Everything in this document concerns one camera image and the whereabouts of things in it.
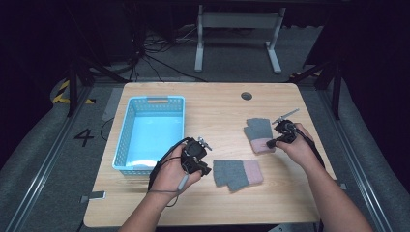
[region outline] table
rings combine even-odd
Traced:
[[[252,94],[249,101],[241,94]],[[148,177],[126,177],[111,167],[128,99],[132,96],[182,95],[186,99],[185,136],[202,136],[213,148],[203,159],[259,162],[264,181],[231,193],[217,188],[213,172],[166,208],[159,225],[272,224],[318,221],[319,215],[303,169],[282,150],[256,155],[243,133],[249,118],[272,121],[295,108],[289,119],[302,123],[313,136],[327,171],[333,168],[320,142],[302,96],[291,83],[130,83],[126,84],[103,153],[93,191],[106,198],[89,202],[84,223],[89,227],[120,226],[144,197]]]

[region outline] person's right hand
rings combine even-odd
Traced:
[[[308,131],[302,126],[302,124],[296,123],[296,128],[304,133],[310,140],[313,138],[308,133]],[[316,155],[313,153],[308,143],[298,134],[295,141],[292,143],[285,143],[277,141],[277,146],[281,148],[293,161],[302,166],[302,168],[307,168],[315,165],[320,165],[317,160]]]

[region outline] dark background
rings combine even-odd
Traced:
[[[354,103],[409,191],[408,4],[359,2],[360,7],[347,10],[288,8],[283,26],[326,25],[307,64],[317,65],[338,55]],[[141,51],[146,29],[172,41],[174,29],[195,23],[197,14],[195,6],[143,7],[119,1],[20,0],[0,4],[0,167],[52,107],[50,91],[68,73],[74,57],[89,57],[101,65],[129,60]],[[329,26],[330,21],[336,27]]]

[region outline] hand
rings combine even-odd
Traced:
[[[295,126],[313,141],[310,133],[302,126],[302,124],[296,123]],[[299,134],[297,134],[295,141],[292,143],[289,144],[277,141],[277,146],[304,169],[316,164],[320,165],[316,155],[313,153],[308,143]]]
[[[163,165],[157,174],[157,177],[151,186],[151,190],[157,193],[155,190],[159,191],[176,191],[177,187],[181,183],[182,179],[186,176],[185,170],[181,166],[181,153],[185,145],[180,145],[168,155],[167,158],[162,162]],[[189,186],[201,179],[201,171],[198,170],[189,175],[184,188],[179,192],[161,192],[169,196],[169,200],[184,192]]]

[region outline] basket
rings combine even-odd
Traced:
[[[157,161],[184,138],[185,98],[129,99],[112,167],[124,175],[149,175]]]

